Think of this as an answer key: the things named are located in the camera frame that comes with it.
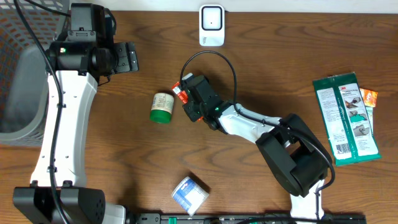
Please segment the green lid beige jar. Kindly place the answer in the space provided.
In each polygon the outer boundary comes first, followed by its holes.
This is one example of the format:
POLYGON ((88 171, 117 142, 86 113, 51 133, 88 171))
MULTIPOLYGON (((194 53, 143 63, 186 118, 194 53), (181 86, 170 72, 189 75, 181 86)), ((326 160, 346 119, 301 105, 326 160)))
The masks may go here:
POLYGON ((150 120, 155 123, 167 124, 172 118, 174 97, 168 93, 156 93, 150 111, 150 120))

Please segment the orange small packet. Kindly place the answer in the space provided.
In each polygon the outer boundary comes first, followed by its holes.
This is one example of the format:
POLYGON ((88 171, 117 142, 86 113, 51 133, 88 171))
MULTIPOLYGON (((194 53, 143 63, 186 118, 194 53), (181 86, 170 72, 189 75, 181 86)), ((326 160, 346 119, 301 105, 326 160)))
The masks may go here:
POLYGON ((363 97, 364 105, 367 107, 375 108, 377 103, 378 92, 367 90, 364 88, 359 89, 363 97))

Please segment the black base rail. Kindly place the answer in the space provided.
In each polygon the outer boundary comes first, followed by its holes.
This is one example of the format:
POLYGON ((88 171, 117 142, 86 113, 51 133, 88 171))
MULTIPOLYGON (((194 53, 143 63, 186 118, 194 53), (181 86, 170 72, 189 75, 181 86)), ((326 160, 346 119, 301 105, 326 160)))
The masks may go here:
POLYGON ((257 215, 162 215, 159 213, 141 213, 135 215, 136 224, 367 224, 364 215, 325 214, 322 218, 293 218, 287 213, 265 213, 257 215))

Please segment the red stick packet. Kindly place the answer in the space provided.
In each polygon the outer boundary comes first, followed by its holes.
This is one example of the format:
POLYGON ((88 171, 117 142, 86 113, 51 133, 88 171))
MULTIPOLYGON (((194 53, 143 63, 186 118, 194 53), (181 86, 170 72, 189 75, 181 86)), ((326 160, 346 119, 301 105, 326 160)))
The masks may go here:
POLYGON ((177 82, 172 87, 172 90, 182 101, 184 112, 192 122, 200 121, 203 119, 203 116, 200 113, 199 103, 196 103, 193 100, 193 97, 190 95, 190 92, 187 89, 183 89, 180 82, 177 82))

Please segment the green 3M wipes pack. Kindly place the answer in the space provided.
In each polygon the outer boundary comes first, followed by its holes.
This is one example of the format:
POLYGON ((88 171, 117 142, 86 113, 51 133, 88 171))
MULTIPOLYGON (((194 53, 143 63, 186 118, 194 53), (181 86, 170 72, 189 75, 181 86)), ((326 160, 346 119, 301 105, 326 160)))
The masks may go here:
POLYGON ((314 80, 313 86, 335 164, 380 159, 356 74, 314 80))

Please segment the blue white round tub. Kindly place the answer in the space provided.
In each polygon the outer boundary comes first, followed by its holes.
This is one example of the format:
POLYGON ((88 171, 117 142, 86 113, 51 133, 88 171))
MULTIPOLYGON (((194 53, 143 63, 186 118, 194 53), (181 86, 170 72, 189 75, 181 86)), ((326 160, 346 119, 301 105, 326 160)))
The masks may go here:
POLYGON ((186 177, 177 185, 171 196, 190 216, 193 216, 207 200, 209 193, 193 179, 186 177))

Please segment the white barcode scanner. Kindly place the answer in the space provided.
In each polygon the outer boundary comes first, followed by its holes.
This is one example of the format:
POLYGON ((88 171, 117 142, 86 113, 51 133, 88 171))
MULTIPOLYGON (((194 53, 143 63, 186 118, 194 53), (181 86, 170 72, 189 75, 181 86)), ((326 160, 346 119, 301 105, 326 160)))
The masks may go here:
POLYGON ((199 10, 199 43, 220 47, 225 39, 225 10, 219 4, 205 4, 199 10))

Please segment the grey mesh basket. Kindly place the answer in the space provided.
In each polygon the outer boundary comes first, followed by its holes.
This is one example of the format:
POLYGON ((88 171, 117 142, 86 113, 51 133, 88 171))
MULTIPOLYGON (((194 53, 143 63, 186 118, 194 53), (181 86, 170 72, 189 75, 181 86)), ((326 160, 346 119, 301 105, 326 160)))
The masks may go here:
MULTIPOLYGON (((68 0, 19 1, 44 49, 68 26, 68 0)), ((13 1, 1 1, 1 144, 41 146, 48 101, 44 58, 13 1)))

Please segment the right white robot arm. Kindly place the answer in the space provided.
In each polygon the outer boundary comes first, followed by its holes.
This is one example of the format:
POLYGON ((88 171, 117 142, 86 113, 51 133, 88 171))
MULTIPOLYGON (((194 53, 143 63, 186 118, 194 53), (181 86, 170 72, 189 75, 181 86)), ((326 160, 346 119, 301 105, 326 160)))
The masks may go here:
POLYGON ((296 222, 323 219, 321 192, 335 179, 331 157, 304 121, 295 114, 286 118, 249 111, 216 93, 178 96, 191 121, 203 120, 211 129, 254 143, 273 176, 291 196, 296 222))

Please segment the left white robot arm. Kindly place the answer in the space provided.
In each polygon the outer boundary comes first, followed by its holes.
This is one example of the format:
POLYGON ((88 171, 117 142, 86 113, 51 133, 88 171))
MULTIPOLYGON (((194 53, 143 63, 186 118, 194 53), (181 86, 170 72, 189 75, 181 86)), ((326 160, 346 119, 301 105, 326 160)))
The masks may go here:
POLYGON ((86 186, 88 120, 101 76, 138 71, 132 42, 100 45, 56 41, 50 62, 47 119, 40 157, 28 187, 16 187, 14 206, 31 223, 135 223, 123 205, 86 186))

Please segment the mint green snack pack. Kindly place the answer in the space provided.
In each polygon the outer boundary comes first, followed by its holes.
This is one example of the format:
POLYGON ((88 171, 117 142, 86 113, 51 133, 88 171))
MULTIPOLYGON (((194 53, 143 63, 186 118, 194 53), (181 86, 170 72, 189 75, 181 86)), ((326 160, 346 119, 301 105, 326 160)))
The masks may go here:
POLYGON ((374 120, 373 120, 373 108, 372 107, 366 107, 366 111, 368 114, 368 120, 370 123, 371 131, 372 134, 374 133, 374 120))

